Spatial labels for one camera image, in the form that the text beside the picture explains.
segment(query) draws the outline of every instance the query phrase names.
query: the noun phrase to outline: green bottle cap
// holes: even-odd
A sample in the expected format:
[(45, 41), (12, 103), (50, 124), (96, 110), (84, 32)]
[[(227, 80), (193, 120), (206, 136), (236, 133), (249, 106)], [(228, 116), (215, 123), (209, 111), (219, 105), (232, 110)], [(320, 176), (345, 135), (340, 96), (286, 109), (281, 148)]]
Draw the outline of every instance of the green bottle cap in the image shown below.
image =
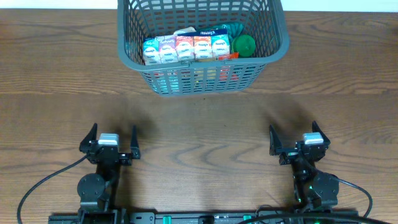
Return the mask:
[(240, 57), (250, 57), (255, 49), (256, 42), (247, 34), (240, 35), (232, 42), (232, 51), (238, 52)]

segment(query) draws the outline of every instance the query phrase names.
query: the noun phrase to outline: white wall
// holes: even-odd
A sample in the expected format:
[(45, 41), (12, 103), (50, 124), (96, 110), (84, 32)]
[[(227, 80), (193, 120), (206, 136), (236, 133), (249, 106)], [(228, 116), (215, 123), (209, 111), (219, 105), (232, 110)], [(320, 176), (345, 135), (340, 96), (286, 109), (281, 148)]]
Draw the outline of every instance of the white wall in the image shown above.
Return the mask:
[[(286, 11), (398, 12), (398, 0), (282, 0)], [(0, 8), (116, 9), (118, 0), (0, 0)]]

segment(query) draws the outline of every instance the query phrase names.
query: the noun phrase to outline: basket rim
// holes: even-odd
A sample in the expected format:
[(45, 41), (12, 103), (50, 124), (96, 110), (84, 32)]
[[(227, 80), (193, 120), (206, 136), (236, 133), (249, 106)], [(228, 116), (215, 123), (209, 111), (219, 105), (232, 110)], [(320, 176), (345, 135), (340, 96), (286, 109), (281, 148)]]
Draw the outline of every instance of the basket rim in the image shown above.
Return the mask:
[(129, 67), (138, 72), (151, 72), (157, 70), (180, 70), (180, 69), (191, 69), (191, 68), (208, 68), (208, 67), (220, 67), (228, 65), (239, 65), (239, 64), (268, 64), (280, 60), (288, 51), (290, 39), (287, 33), (287, 26), (285, 21), (285, 14), (283, 12), (282, 3), (280, 0), (269, 0), (275, 8), (275, 17), (277, 20), (277, 28), (280, 34), (281, 45), (277, 52), (268, 57), (258, 58), (237, 58), (234, 60), (215, 61), (215, 62), (175, 62), (168, 64), (159, 65), (140, 65), (133, 62), (124, 51), (124, 8), (125, 0), (118, 0), (118, 54), (120, 60)]

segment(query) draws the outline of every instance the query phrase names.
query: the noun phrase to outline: green lid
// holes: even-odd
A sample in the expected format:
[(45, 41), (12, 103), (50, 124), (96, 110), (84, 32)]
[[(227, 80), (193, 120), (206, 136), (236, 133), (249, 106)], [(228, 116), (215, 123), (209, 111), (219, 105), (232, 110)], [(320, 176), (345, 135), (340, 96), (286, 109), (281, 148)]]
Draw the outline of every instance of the green lid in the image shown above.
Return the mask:
[(232, 42), (232, 51), (238, 52), (240, 57), (250, 57), (256, 49), (256, 42), (249, 35), (240, 35)]

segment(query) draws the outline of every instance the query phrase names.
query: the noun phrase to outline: wooden table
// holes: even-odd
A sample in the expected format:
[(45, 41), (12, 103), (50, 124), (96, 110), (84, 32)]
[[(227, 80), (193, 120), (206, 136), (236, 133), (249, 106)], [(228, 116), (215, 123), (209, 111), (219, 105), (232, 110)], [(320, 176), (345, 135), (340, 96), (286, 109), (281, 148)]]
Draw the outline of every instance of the wooden table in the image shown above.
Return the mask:
[[(293, 203), (290, 166), (269, 155), (268, 125), (286, 141), (312, 120), (331, 139), (318, 164), (367, 189), (370, 217), (398, 222), (398, 14), (286, 12), (290, 50), (239, 93), (161, 98), (116, 48), (116, 11), (0, 10), (0, 217), (83, 156), (97, 122), (142, 159), (122, 169), (117, 203), (159, 212), (254, 210)], [(85, 161), (40, 186), (25, 223), (76, 212)], [(363, 214), (366, 196), (340, 185), (339, 207)]]

